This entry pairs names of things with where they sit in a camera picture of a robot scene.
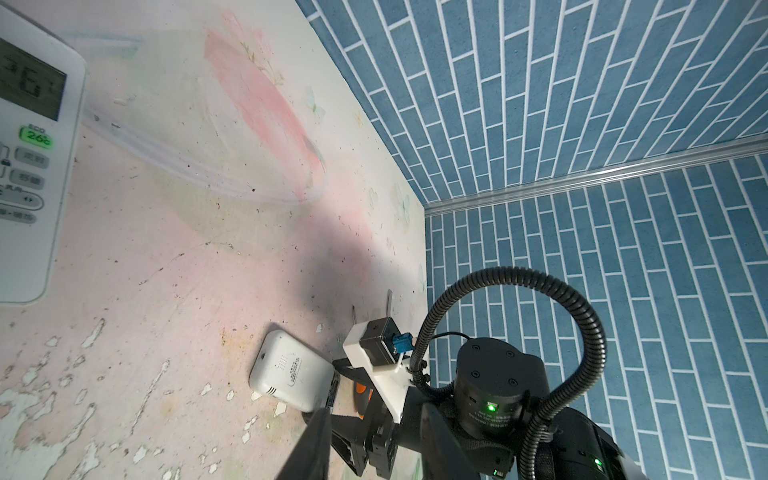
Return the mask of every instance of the remote control button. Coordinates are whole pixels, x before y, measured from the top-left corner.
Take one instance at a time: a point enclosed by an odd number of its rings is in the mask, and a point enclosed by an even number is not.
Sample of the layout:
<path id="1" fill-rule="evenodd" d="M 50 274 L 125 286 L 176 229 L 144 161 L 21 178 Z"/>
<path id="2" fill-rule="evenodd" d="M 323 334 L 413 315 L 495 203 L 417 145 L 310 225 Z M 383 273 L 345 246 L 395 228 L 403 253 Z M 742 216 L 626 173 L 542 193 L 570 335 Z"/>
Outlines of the remote control button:
<path id="1" fill-rule="evenodd" d="M 28 223 L 30 225 L 38 221 L 38 218 L 29 212 L 0 205 L 0 220 L 2 219 L 10 220 L 11 222 Z"/>
<path id="2" fill-rule="evenodd" d="M 45 185 L 45 179 L 39 175 L 30 174 L 23 170 L 11 170 L 10 176 L 11 182 L 23 187 L 34 188 L 35 190 L 42 190 Z"/>
<path id="3" fill-rule="evenodd" d="M 53 148 L 53 138 L 47 134 L 41 134 L 39 131 L 34 131 L 30 127 L 22 127 L 18 132 L 18 137 L 23 141 L 37 145 L 40 148 L 51 150 Z"/>
<path id="4" fill-rule="evenodd" d="M 14 205 L 27 210 L 39 210 L 43 206 L 43 199 L 31 192 L 0 187 L 0 204 Z"/>
<path id="5" fill-rule="evenodd" d="M 48 162 L 50 161 L 45 155 L 40 155 L 24 147 L 17 147 L 14 157 L 22 163 L 38 168 L 48 168 Z"/>

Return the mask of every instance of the black cylindrical motor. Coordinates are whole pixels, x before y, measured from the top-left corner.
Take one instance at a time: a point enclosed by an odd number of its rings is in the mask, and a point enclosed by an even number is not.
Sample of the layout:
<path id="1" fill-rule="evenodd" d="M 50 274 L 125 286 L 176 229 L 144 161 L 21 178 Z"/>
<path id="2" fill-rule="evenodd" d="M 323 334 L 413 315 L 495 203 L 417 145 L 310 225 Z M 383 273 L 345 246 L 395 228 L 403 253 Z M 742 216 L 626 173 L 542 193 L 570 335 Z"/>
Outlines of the black cylindrical motor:
<path id="1" fill-rule="evenodd" d="M 477 439 L 509 434 L 525 403 L 549 393 L 544 362 L 501 340 L 469 340 L 456 360 L 459 424 Z"/>

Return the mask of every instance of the blue connector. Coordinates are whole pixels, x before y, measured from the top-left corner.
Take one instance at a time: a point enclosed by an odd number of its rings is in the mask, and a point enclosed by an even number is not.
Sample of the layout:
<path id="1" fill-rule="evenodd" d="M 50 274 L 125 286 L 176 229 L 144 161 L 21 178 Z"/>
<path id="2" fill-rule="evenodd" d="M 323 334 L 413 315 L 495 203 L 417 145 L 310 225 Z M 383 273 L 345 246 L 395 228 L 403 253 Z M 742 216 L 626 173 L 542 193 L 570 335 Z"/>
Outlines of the blue connector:
<path id="1" fill-rule="evenodd" d="M 410 352 L 413 350 L 413 335 L 410 333 L 395 335 L 392 337 L 392 344 L 395 346 L 395 351 L 397 353 Z"/>

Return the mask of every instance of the gray button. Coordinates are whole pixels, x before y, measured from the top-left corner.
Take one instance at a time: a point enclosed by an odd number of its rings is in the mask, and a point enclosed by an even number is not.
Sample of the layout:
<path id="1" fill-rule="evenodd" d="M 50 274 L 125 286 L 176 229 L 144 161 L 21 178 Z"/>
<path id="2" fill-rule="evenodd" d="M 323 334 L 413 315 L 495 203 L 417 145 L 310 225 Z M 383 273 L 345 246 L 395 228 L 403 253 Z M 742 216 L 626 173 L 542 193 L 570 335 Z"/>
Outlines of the gray button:
<path id="1" fill-rule="evenodd" d="M 27 210 L 39 210 L 43 206 L 43 200 L 31 192 L 0 187 L 0 204 L 9 204 Z"/>
<path id="2" fill-rule="evenodd" d="M 16 160 L 38 168 L 48 168 L 48 162 L 50 161 L 45 155 L 29 150 L 24 147 L 16 147 L 16 153 L 14 154 Z"/>
<path id="3" fill-rule="evenodd" d="M 0 205 L 0 220 L 6 219 L 11 222 L 29 223 L 32 224 L 38 221 L 35 215 L 25 212 L 23 210 L 17 210 L 15 208 L 3 207 Z"/>
<path id="4" fill-rule="evenodd" d="M 30 174 L 23 170 L 11 170 L 10 179 L 14 184 L 34 188 L 35 190 L 42 190 L 43 185 L 45 185 L 45 179 L 43 177 Z"/>

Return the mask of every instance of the white remote control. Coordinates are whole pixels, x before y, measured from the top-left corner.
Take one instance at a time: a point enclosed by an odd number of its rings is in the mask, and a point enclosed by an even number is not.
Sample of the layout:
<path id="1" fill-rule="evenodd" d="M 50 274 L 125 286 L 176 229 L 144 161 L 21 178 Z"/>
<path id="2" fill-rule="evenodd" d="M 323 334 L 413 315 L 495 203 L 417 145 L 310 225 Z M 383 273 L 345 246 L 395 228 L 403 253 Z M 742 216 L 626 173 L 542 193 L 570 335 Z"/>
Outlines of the white remote control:
<path id="1" fill-rule="evenodd" d="M 0 4 L 0 304 L 45 293 L 85 80 L 76 51 Z"/>

